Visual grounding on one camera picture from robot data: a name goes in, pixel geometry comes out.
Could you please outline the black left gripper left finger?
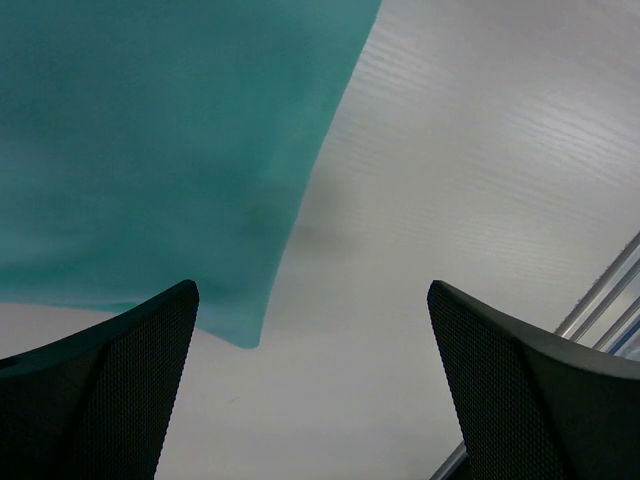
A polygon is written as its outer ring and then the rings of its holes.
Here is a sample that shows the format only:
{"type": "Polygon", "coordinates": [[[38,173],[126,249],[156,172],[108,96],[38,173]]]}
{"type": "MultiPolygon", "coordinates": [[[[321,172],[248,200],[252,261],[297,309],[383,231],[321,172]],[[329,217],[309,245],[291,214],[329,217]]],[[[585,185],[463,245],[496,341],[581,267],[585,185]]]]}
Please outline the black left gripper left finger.
{"type": "Polygon", "coordinates": [[[198,305],[195,282],[185,280],[121,315],[2,359],[2,478],[153,478],[198,305]]]}

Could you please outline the teal t shirt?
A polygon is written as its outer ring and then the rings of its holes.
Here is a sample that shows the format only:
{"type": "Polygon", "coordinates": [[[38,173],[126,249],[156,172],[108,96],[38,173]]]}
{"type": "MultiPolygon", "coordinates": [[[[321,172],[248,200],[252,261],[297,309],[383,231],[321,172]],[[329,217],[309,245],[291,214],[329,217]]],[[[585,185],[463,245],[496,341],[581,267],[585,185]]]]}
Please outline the teal t shirt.
{"type": "Polygon", "coordinates": [[[190,279],[260,342],[376,1],[5,1],[1,298],[123,312],[190,279]]]}

